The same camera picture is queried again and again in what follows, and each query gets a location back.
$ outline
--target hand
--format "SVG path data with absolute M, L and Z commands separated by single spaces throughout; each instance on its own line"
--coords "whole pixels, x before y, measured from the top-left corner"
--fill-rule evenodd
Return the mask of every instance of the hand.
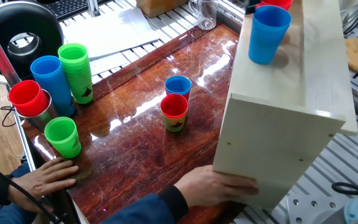
M 59 181 L 60 179 L 78 171 L 78 166 L 72 167 L 72 165 L 73 161 L 63 161 L 63 158 L 57 158 L 46 162 L 33 172 L 19 178 L 13 178 L 12 181 L 17 183 L 39 201 L 42 196 L 65 189 L 75 184 L 75 179 Z M 24 210 L 41 213 L 41 209 L 39 209 L 39 207 L 34 205 L 30 199 L 11 185 L 8 189 L 8 200 Z M 53 212 L 51 207 L 44 207 L 48 212 Z
M 175 187 L 187 205 L 213 206 L 241 195 L 256 195 L 256 180 L 212 171 L 212 166 L 198 167 L 184 175 Z

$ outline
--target wooden table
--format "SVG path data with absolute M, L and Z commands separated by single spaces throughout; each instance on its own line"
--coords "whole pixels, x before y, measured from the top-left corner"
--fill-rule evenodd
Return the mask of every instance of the wooden table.
M 239 36 L 225 25 L 198 27 L 95 84 L 93 102 L 76 105 L 81 154 L 68 191 L 90 223 L 99 223 L 148 193 L 158 193 L 195 167 L 212 164 Z M 165 129 L 165 80 L 192 81 L 184 129 Z M 25 122 L 25 133 L 49 160 L 59 153 Z M 229 223 L 244 205 L 195 207 L 180 223 Z

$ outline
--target white wooden shelf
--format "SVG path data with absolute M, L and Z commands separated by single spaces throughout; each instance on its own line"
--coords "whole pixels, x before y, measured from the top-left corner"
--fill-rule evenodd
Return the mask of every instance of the white wooden shelf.
M 214 170 L 257 179 L 241 200 L 273 209 L 336 133 L 357 135 L 339 4 L 294 0 L 291 25 L 268 65 L 248 57 L 246 16 Z

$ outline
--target keyboard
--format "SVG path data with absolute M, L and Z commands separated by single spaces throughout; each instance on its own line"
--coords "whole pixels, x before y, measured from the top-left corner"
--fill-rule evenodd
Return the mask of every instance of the keyboard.
M 98 4 L 108 2 L 109 0 L 99 0 Z M 83 11 L 88 10 L 87 0 L 60 0 L 51 4 L 44 4 L 44 6 L 53 14 L 55 17 L 62 21 L 69 17 L 75 16 Z

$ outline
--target black cable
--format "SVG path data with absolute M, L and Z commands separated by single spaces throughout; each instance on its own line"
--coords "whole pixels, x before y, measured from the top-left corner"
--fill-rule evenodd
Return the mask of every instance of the black cable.
M 355 21 L 353 21 L 352 25 L 350 25 L 344 32 L 343 35 L 347 35 L 348 33 L 352 32 L 358 26 L 358 16 Z
M 349 187 L 353 190 L 344 190 L 340 187 Z M 332 184 L 332 188 L 335 192 L 338 192 L 340 194 L 346 194 L 346 195 L 358 195 L 358 186 L 353 184 L 348 184 L 344 182 L 336 182 Z
M 9 185 L 12 185 L 14 188 L 16 188 L 18 191 L 20 191 L 22 194 L 24 194 L 27 198 L 29 198 L 37 207 L 41 209 L 41 211 L 45 214 L 45 216 L 52 221 L 54 224 L 58 224 L 58 221 L 54 217 L 52 217 L 51 214 L 48 213 L 48 211 L 42 206 L 42 204 L 37 201 L 30 193 L 28 193 L 26 190 L 24 190 L 21 186 L 17 185 L 15 182 L 13 182 L 11 179 L 7 178 L 0 172 L 0 178 L 7 182 Z
M 16 124 L 16 122 L 13 123 L 13 124 L 10 124 L 10 125 L 5 125 L 5 124 L 4 124 L 6 118 L 9 116 L 9 114 L 10 114 L 12 111 L 15 111 L 15 107 L 13 107 L 13 106 L 3 106 L 3 107 L 0 108 L 0 110 L 7 110 L 7 111 L 9 111 L 7 114 L 5 114 L 5 117 L 4 117 L 3 121 L 2 121 L 2 126 L 4 126 L 5 128 L 8 128 L 8 127 L 12 127 L 13 125 Z

